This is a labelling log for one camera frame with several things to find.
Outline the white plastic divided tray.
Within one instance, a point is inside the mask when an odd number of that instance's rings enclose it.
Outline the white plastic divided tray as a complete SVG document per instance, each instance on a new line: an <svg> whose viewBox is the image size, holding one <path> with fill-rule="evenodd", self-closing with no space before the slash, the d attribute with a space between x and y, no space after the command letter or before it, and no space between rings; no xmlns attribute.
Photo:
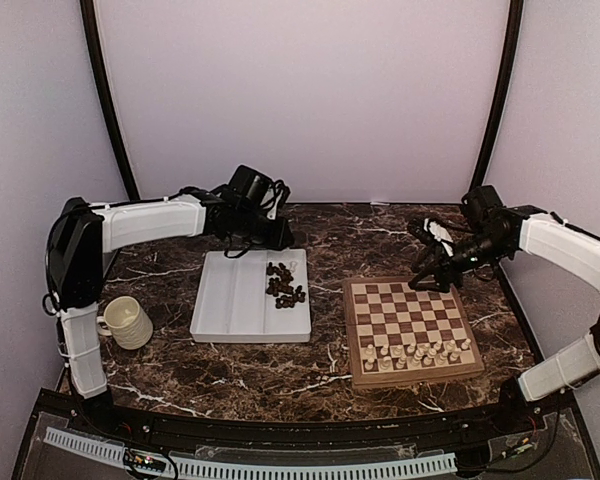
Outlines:
<svg viewBox="0 0 600 480"><path fill-rule="evenodd" d="M311 336L309 302L278 309L276 298L266 293L266 268L280 263L291 271L291 285L300 285L306 294L304 249L256 250L239 259L229 259L221 251L207 253L190 325L193 340L237 344L307 342Z"/></svg>

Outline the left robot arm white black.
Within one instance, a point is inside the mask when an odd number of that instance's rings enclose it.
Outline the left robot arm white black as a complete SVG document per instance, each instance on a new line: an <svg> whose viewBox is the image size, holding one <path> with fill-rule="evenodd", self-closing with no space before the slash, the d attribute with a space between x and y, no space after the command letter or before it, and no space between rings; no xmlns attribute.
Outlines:
<svg viewBox="0 0 600 480"><path fill-rule="evenodd" d="M121 427L120 412L99 398L108 393L96 317L120 251L169 238L214 236L224 255L239 259L255 250L283 251L295 239L278 212L291 194L281 179L240 165L212 190L185 186L159 198L118 203L69 199L46 240L47 291L42 305L57 319L58 346L76 395L88 400L81 417L100 436Z"/></svg>

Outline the wooden chess board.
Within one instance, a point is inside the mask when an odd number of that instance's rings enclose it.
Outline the wooden chess board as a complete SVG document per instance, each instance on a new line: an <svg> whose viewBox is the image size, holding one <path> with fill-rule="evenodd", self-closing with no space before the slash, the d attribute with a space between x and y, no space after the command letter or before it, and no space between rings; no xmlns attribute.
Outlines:
<svg viewBox="0 0 600 480"><path fill-rule="evenodd" d="M353 278L343 282L344 312L350 355L352 386L357 390L409 386L419 382L439 383L472 378L482 374L484 363L469 325L464 307L455 289L447 293L415 291L407 277ZM471 345L462 350L461 344L469 338ZM460 350L459 360L439 365L424 365L426 352L436 341L442 346L437 355L446 350L449 340ZM412 355L406 346L414 343L425 351L422 366L414 368ZM364 348L373 344L374 368L365 369ZM393 365L388 371L379 369L382 345L389 345ZM396 368L399 357L391 355L393 345L402 345L408 357L406 368Z"/></svg>

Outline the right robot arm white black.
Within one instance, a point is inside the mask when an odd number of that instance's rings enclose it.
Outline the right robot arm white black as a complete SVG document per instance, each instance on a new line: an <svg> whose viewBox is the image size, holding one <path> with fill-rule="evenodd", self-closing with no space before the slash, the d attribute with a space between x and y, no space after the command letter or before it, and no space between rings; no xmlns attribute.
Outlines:
<svg viewBox="0 0 600 480"><path fill-rule="evenodd" d="M518 253L531 257L525 266L544 268L530 275L508 270L526 312L545 316L532 322L532 331L548 355L512 380L491 410L491 426L510 434L527 420L528 403L600 374L600 237L552 211L507 207L491 185L469 191L460 208L464 227L432 217L409 222L423 245L411 266L412 289L447 293L462 286L465 274L497 268Z"/></svg>

